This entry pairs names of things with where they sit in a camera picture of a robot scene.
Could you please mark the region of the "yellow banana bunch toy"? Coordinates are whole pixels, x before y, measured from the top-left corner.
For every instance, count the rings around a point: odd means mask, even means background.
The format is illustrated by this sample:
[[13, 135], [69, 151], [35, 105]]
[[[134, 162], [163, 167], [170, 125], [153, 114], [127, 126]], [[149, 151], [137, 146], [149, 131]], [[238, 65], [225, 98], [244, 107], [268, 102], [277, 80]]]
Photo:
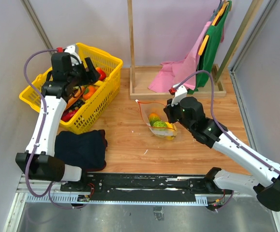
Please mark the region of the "yellow banana bunch toy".
[[173, 123], [166, 122], [166, 125], [168, 127], [167, 132], [169, 133], [169, 135], [166, 136], [166, 139], [171, 141], [171, 140], [175, 139], [177, 136], [177, 128], [176, 128], [175, 124], [173, 124]]

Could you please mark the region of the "green custard apple toy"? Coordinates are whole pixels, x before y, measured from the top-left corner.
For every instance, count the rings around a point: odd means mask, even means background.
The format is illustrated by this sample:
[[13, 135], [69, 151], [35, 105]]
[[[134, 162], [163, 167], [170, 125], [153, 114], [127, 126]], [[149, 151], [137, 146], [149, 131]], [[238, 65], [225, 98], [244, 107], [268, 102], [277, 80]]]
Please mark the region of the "green custard apple toy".
[[168, 129], [168, 126], [163, 121], [156, 121], [153, 125], [153, 128], [157, 131], [166, 131]]

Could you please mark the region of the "clear zip top bag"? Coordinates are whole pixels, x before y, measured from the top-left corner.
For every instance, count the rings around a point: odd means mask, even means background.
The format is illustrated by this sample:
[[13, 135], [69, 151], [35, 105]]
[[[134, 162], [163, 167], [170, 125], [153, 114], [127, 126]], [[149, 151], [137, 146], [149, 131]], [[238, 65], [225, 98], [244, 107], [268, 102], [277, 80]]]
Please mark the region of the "clear zip top bag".
[[139, 106], [143, 122], [156, 137], [170, 141], [176, 138], [178, 130], [173, 123], [168, 122], [166, 113], [163, 111], [164, 104], [139, 100], [135, 100], [135, 102]]

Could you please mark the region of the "orange fruit toy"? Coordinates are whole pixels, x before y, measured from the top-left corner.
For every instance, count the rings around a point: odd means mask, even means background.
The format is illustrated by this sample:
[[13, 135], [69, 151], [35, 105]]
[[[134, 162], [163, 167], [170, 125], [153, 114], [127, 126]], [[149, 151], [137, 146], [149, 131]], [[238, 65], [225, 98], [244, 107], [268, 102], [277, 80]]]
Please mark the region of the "orange fruit toy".
[[151, 126], [153, 126], [156, 121], [161, 120], [160, 117], [156, 113], [151, 113], [149, 115], [148, 119], [149, 119], [149, 123]]

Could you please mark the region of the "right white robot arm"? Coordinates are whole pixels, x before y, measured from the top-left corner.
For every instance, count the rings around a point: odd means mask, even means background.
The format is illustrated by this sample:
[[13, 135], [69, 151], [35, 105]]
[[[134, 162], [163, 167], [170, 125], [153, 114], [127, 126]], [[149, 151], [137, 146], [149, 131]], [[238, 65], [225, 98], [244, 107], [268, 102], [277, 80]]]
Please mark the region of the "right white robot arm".
[[242, 175], [213, 167], [205, 176], [207, 192], [216, 193], [219, 189], [241, 192], [256, 197], [272, 211], [280, 211], [279, 163], [240, 141], [214, 117], [206, 117], [203, 105], [194, 97], [168, 99], [164, 112], [170, 123], [178, 122], [197, 142], [227, 155], [250, 173]]

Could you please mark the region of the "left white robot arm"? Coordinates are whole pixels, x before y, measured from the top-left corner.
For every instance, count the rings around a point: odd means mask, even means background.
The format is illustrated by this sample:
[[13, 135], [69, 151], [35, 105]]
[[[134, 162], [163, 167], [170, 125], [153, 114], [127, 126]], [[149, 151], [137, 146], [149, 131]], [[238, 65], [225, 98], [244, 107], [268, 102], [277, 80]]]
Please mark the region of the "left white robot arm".
[[104, 130], [83, 134], [70, 131], [58, 133], [60, 120], [73, 96], [74, 87], [98, 80], [91, 59], [85, 58], [88, 67], [76, 52], [65, 49], [51, 57], [52, 70], [42, 89], [41, 107], [34, 133], [25, 152], [17, 153], [15, 162], [27, 181], [71, 181], [77, 191], [88, 187], [86, 172], [105, 168], [107, 140]]

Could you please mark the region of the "orange bell pepper toy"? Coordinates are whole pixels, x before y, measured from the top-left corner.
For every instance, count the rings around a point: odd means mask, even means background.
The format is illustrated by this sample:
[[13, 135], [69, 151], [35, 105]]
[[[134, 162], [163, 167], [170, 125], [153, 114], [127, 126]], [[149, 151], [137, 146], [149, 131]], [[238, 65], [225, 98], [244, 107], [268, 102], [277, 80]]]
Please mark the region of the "orange bell pepper toy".
[[83, 93], [83, 95], [82, 95], [82, 98], [83, 98], [84, 100], [88, 100], [88, 99], [90, 99], [90, 98], [92, 97], [92, 95], [93, 95], [95, 92], [96, 92], [96, 88], [95, 88], [94, 86], [88, 86], [88, 87], [85, 89], [85, 91], [84, 91], [84, 93]]

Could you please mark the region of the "orange carrot toy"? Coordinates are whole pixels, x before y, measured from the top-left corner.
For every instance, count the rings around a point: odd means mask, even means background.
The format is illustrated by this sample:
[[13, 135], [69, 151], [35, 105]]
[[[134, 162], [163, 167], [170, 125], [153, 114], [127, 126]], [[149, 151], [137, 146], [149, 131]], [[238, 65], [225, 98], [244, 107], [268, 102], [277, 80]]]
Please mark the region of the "orange carrot toy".
[[81, 86], [80, 88], [75, 88], [74, 90], [76, 91], [75, 97], [74, 98], [70, 98], [67, 102], [67, 106], [65, 108], [66, 111], [72, 111], [72, 109], [70, 109], [70, 107], [78, 100], [82, 97], [84, 91], [85, 91], [85, 87]]

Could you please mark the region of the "red bell pepper toy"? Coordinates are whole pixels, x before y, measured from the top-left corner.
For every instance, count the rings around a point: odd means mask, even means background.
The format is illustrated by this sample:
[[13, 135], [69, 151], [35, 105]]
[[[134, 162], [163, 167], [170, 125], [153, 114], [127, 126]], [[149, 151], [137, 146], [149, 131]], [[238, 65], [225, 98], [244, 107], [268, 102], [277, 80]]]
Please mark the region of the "red bell pepper toy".
[[107, 77], [107, 75], [106, 75], [106, 73], [100, 68], [100, 67], [96, 67], [95, 68], [96, 69], [96, 71], [99, 73], [99, 81], [103, 81], [103, 80], [105, 80], [106, 79], [106, 77]]

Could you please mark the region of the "red chili pepper toy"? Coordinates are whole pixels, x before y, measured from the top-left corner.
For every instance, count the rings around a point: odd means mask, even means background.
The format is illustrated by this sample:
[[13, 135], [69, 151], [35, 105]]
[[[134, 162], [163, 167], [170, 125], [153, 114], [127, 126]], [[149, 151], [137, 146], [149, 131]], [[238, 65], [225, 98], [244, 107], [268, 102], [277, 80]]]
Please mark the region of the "red chili pepper toy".
[[72, 117], [77, 113], [78, 109], [77, 110], [73, 110], [73, 111], [70, 111], [70, 112], [67, 112], [65, 111], [62, 116], [61, 116], [61, 120], [63, 122], [68, 122], [72, 119]]

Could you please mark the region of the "pink garment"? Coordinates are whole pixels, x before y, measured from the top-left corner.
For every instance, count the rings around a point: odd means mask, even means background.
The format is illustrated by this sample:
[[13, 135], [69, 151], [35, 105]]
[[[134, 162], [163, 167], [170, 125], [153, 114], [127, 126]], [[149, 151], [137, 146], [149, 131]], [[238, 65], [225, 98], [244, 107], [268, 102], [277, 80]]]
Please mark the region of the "pink garment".
[[189, 75], [196, 72], [200, 60], [198, 50], [210, 25], [211, 21], [206, 22], [195, 44], [184, 59], [161, 63], [162, 68], [148, 86], [149, 90], [157, 93], [167, 92], [173, 85], [182, 82]]

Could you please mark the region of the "wooden clothes rack base tray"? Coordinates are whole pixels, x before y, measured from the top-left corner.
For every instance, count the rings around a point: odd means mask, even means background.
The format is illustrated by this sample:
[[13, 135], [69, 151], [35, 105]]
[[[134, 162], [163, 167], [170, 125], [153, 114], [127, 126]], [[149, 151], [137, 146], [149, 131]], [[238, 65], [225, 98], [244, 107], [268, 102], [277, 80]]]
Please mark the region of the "wooden clothes rack base tray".
[[[130, 67], [130, 99], [132, 100], [167, 100], [184, 92], [183, 86], [180, 86], [174, 95], [169, 91], [157, 93], [148, 89], [149, 84], [161, 70], [162, 65], [152, 66], [132, 66]], [[192, 94], [198, 99], [208, 99], [211, 93], [217, 98], [226, 96], [226, 89], [222, 80], [214, 80], [214, 87], [211, 87], [210, 81], [204, 87], [198, 88], [198, 91]]]

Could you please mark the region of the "dark navy folded cloth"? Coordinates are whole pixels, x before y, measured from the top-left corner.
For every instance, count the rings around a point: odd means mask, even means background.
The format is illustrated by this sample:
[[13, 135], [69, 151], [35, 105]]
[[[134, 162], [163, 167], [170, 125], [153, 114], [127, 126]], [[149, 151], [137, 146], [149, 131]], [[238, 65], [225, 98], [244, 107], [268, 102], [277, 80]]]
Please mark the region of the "dark navy folded cloth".
[[101, 171], [106, 167], [107, 146], [105, 130], [92, 130], [82, 134], [62, 131], [56, 136], [55, 157], [87, 172]]

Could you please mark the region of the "wooden rack post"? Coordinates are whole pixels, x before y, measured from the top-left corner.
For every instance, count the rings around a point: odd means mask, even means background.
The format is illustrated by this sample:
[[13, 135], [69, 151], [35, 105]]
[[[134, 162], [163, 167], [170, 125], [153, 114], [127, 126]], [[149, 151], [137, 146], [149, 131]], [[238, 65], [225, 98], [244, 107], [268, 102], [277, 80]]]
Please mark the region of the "wooden rack post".
[[128, 7], [130, 54], [131, 54], [130, 87], [131, 87], [131, 92], [133, 92], [133, 89], [135, 87], [135, 55], [134, 55], [133, 4], [132, 4], [132, 0], [127, 0], [127, 7]]
[[253, 0], [245, 13], [245, 16], [234, 36], [234, 39], [232, 40], [232, 43], [230, 44], [230, 47], [221, 63], [221, 66], [219, 67], [215, 78], [214, 83], [217, 85], [220, 82], [221, 74], [223, 73], [224, 69], [228, 67], [229, 63], [232, 61], [236, 51], [238, 50], [240, 44], [242, 43], [245, 34], [247, 33], [249, 27], [251, 26], [251, 23], [253, 22], [256, 14], [258, 13], [261, 5], [263, 3], [263, 0]]

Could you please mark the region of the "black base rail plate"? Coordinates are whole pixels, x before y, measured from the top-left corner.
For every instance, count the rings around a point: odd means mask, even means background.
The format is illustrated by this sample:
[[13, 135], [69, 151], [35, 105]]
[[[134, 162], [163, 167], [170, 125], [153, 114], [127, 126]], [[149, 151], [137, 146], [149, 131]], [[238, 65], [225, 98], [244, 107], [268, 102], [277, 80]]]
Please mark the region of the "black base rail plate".
[[67, 182], [62, 192], [89, 192], [93, 200], [131, 203], [187, 203], [197, 195], [230, 194], [204, 175], [88, 173], [83, 182]]

